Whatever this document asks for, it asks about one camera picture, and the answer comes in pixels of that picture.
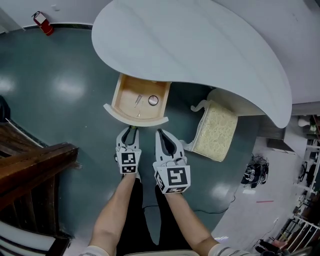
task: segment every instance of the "white marble table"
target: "white marble table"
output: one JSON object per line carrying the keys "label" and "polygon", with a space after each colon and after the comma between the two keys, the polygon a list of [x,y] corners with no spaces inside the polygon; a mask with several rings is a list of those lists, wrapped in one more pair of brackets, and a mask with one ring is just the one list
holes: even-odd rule
{"label": "white marble table", "polygon": [[211,0],[114,0],[97,16],[92,43],[121,73],[220,88],[279,128],[289,122],[291,89],[276,55],[248,23]]}

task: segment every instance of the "fire extinguisher label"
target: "fire extinguisher label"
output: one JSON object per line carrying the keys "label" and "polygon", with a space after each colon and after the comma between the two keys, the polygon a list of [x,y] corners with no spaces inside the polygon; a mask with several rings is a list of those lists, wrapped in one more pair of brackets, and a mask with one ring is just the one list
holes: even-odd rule
{"label": "fire extinguisher label", "polygon": [[37,22],[42,24],[46,20],[46,17],[42,13],[39,13],[39,15],[37,17],[35,17],[35,19]]}

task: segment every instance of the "person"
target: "person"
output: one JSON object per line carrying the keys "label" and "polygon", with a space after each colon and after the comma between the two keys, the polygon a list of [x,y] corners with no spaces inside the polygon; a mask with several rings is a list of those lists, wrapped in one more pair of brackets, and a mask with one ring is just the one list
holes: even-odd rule
{"label": "person", "polygon": [[136,173],[124,175],[102,209],[89,246],[80,256],[252,256],[218,243],[181,193],[162,194],[155,187],[160,210],[159,244],[148,231],[142,208],[143,186]]}

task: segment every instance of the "striped sleeve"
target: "striped sleeve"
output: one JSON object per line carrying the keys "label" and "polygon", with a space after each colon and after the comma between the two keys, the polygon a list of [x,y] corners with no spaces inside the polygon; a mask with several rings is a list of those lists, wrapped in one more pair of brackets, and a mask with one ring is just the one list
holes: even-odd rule
{"label": "striped sleeve", "polygon": [[243,250],[234,250],[221,243],[216,244],[209,251],[208,256],[257,256],[258,254],[252,254]]}
{"label": "striped sleeve", "polygon": [[109,256],[109,254],[98,246],[89,245],[79,256]]}

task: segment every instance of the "green floor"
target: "green floor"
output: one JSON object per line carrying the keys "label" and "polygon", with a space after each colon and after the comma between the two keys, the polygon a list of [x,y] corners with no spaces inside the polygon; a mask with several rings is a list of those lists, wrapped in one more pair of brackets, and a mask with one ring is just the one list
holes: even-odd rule
{"label": "green floor", "polygon": [[[81,170],[60,176],[60,227],[88,241],[96,217],[117,187],[121,175],[114,161],[116,137],[127,125],[103,108],[111,103],[119,73],[94,51],[91,31],[56,29],[47,37],[39,29],[0,35],[0,95],[11,107],[11,118],[48,145],[69,142],[80,147]],[[190,142],[203,112],[191,105],[204,99],[210,88],[172,83],[165,109],[169,122],[160,127]],[[153,177],[154,137],[159,126],[140,129],[142,159],[139,171],[144,205],[155,205]],[[184,194],[193,209],[220,212],[233,200],[250,159],[258,131],[257,117],[241,117],[223,162],[186,153],[191,166],[191,187]],[[157,207],[145,210],[156,241]],[[223,214],[197,212],[213,230]]]}

